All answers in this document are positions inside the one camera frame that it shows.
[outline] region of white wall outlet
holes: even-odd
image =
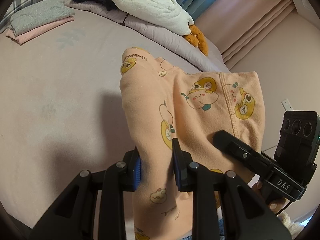
[[[282,105],[283,105],[283,107],[284,107],[284,109],[286,111],[292,111],[293,110],[288,98],[286,98],[285,100],[282,101]]]

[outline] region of wall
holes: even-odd
[[[262,150],[275,146],[283,121],[281,102],[288,98],[294,110],[320,114],[320,30],[294,10],[232,69],[256,71],[266,107]],[[276,148],[267,151],[273,156]],[[320,153],[316,158],[320,165]],[[320,168],[301,200],[288,209],[292,219],[312,210],[320,202]]]

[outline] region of black handheld device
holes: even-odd
[[[314,160],[320,143],[320,118],[316,112],[286,111],[280,135],[275,160],[224,130],[213,136],[217,149],[260,175],[266,204],[281,197],[294,202],[303,196],[317,167]]]

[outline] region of yellow cartoon character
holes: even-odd
[[[219,169],[211,169],[210,171],[223,174],[223,172],[221,170],[219,170]],[[217,191],[214,192],[214,197],[216,199],[216,207],[218,208],[218,207],[221,206],[221,204],[220,204],[220,199],[219,199],[219,193]]]
[[[134,57],[129,57],[126,59],[121,66],[121,73],[126,73],[130,68],[136,64],[137,59]]]
[[[162,204],[167,200],[167,189],[158,188],[156,192],[151,193],[150,200],[156,204]]]
[[[205,77],[192,85],[189,94],[181,93],[193,109],[207,111],[211,105],[218,100],[219,95],[215,93],[217,85],[212,77]]]
[[[239,88],[239,91],[241,94],[241,103],[236,104],[235,112],[236,117],[244,120],[248,119],[253,114],[255,101],[249,93],[243,90],[243,88]]]
[[[167,105],[164,102],[159,106],[159,112],[162,117],[161,122],[161,136],[164,143],[172,150],[172,142],[171,142],[171,133],[175,133],[175,129],[173,128],[173,117],[172,114],[168,111]]]
[[[149,240],[150,237],[146,236],[139,228],[134,227],[135,240]]]

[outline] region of pink folded garment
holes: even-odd
[[[21,34],[19,36],[14,35],[13,31],[9,29],[5,35],[7,37],[10,37],[10,38],[16,40],[21,45],[21,44],[25,43],[26,41],[29,41],[29,40],[47,32],[55,27],[58,27],[66,22],[74,21],[74,20],[75,20],[75,18],[73,16],[66,17],[66,18],[51,22],[51,23],[47,23],[47,24],[42,25],[40,27],[34,28],[33,30],[28,31],[28,32]]]

